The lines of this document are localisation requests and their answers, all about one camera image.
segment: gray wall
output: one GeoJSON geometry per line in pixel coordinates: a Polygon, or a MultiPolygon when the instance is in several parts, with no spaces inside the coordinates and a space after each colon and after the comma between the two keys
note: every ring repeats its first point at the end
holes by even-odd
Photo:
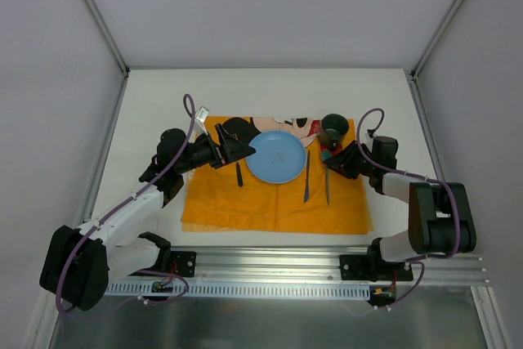
{"type": "Polygon", "coordinates": [[[80,0],[0,10],[0,346],[12,349],[52,232],[78,222],[122,77],[80,0]]]}
{"type": "Polygon", "coordinates": [[[130,66],[412,69],[451,0],[96,0],[130,66]]]}
{"type": "Polygon", "coordinates": [[[523,6],[467,0],[422,72],[449,179],[468,194],[503,318],[523,345],[523,6]]]}

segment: cartoon print cloth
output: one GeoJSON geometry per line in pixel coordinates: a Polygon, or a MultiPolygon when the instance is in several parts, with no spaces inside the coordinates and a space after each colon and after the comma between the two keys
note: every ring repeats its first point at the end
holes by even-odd
{"type": "MultiPolygon", "coordinates": [[[[185,231],[269,230],[280,232],[362,235],[372,231],[363,179],[347,180],[330,172],[330,206],[325,194],[325,166],[316,138],[320,122],[311,119],[227,118],[209,116],[205,127],[217,141],[215,124],[249,143],[260,132],[291,132],[311,151],[310,193],[303,203],[306,170],[293,181],[269,184],[257,179],[245,160],[239,162],[244,186],[238,187],[234,164],[197,168],[189,181],[182,216],[185,231]]],[[[344,145],[355,139],[354,121],[344,145]]]]}

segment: metal frame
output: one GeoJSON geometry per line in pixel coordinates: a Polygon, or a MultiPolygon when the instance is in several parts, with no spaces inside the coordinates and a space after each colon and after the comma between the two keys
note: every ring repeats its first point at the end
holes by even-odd
{"type": "MultiPolygon", "coordinates": [[[[423,135],[431,155],[432,164],[436,175],[445,179],[440,157],[437,153],[436,143],[432,135],[430,119],[425,111],[422,95],[418,86],[417,76],[422,71],[440,40],[445,36],[453,18],[465,0],[453,0],[439,23],[431,40],[427,44],[414,70],[407,75],[413,102],[418,112],[423,135]]],[[[101,177],[109,153],[110,142],[118,119],[118,112],[123,100],[127,84],[129,67],[122,57],[113,35],[100,13],[95,0],[83,0],[90,15],[95,21],[103,36],[115,62],[122,71],[125,79],[118,94],[116,105],[111,115],[110,123],[106,129],[104,141],[96,160],[96,167],[90,180],[90,186],[83,201],[80,217],[89,218],[92,214],[96,196],[100,187],[101,177]]],[[[365,253],[366,246],[362,247],[332,247],[332,248],[176,248],[183,251],[198,253],[195,277],[190,283],[202,284],[213,288],[227,288],[238,286],[247,287],[267,284],[269,287],[282,284],[309,284],[319,285],[320,288],[339,288],[342,285],[338,256],[340,254],[365,253]]],[[[492,288],[489,286],[487,270],[481,256],[468,254],[458,255],[448,260],[427,260],[427,269],[422,285],[453,285],[470,286],[476,301],[476,309],[484,330],[485,340],[489,348],[512,347],[507,332],[498,315],[497,303],[492,288]]],[[[419,270],[413,266],[415,276],[419,270]]],[[[355,283],[363,288],[368,288],[369,282],[355,283]]],[[[39,324],[32,341],[32,348],[47,348],[51,339],[52,327],[56,322],[56,309],[54,297],[49,293],[42,296],[39,304],[41,318],[34,323],[39,324]]]]}
{"type": "Polygon", "coordinates": [[[113,35],[107,27],[104,17],[100,13],[100,10],[96,5],[95,0],[83,0],[83,2],[85,3],[87,10],[89,11],[89,14],[91,14],[91,17],[94,20],[96,27],[100,31],[105,43],[107,44],[107,47],[109,48],[109,51],[111,52],[111,55],[114,58],[114,61],[116,61],[116,64],[120,68],[120,71],[122,71],[122,74],[124,74],[127,77],[127,75],[129,74],[129,67],[127,66],[126,61],[123,59],[122,53],[118,49],[118,45],[116,45],[113,35]]]}
{"type": "MultiPolygon", "coordinates": [[[[165,293],[154,291],[154,284],[159,284],[161,277],[131,277],[110,285],[105,294],[112,296],[165,297],[165,293]]],[[[185,285],[180,281],[165,284],[163,288],[170,288],[171,293],[177,295],[183,291],[185,285]]],[[[370,287],[359,284],[331,285],[303,283],[229,283],[213,281],[195,281],[189,285],[184,296],[190,298],[292,298],[315,300],[361,300],[370,299],[370,287]]]]}
{"type": "Polygon", "coordinates": [[[438,43],[441,41],[441,39],[445,36],[445,32],[447,31],[447,28],[449,28],[450,23],[453,21],[454,17],[458,13],[459,9],[463,5],[463,2],[465,0],[452,0],[450,3],[449,8],[445,12],[445,15],[441,19],[440,23],[438,24],[436,31],[432,35],[431,39],[429,40],[427,46],[425,47],[425,50],[423,51],[423,54],[418,60],[418,63],[414,67],[412,75],[414,77],[417,77],[419,73],[422,72],[423,67],[431,57],[434,50],[437,48],[438,43]]]}

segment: orange cloth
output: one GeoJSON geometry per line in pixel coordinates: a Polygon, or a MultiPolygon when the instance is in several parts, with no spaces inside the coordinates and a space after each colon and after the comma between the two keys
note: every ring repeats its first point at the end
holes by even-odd
{"type": "MultiPolygon", "coordinates": [[[[211,116],[206,120],[205,127],[215,141],[214,125],[227,119],[211,116]]],[[[344,145],[355,139],[354,122],[349,119],[349,123],[344,145]]],[[[316,139],[307,149],[311,151],[310,198],[305,204],[306,170],[289,183],[274,185],[257,179],[245,160],[241,160],[244,186],[238,187],[234,164],[217,170],[205,165],[196,169],[189,181],[181,219],[183,230],[270,230],[337,235],[361,235],[373,230],[363,179],[351,181],[331,171],[328,206],[320,143],[316,139]]]]}

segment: knife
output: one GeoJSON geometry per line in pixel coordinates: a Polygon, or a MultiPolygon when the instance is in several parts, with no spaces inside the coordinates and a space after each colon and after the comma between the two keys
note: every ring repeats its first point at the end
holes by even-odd
{"type": "Polygon", "coordinates": [[[327,194],[327,206],[330,206],[329,167],[327,165],[325,165],[325,193],[327,194]]]}
{"type": "Polygon", "coordinates": [[[244,186],[244,179],[242,178],[242,171],[239,168],[239,162],[236,161],[236,179],[238,180],[238,186],[244,186]]]}
{"type": "Polygon", "coordinates": [[[303,195],[303,203],[309,200],[309,172],[311,171],[311,151],[307,151],[307,172],[305,179],[305,194],[303,195]]]}

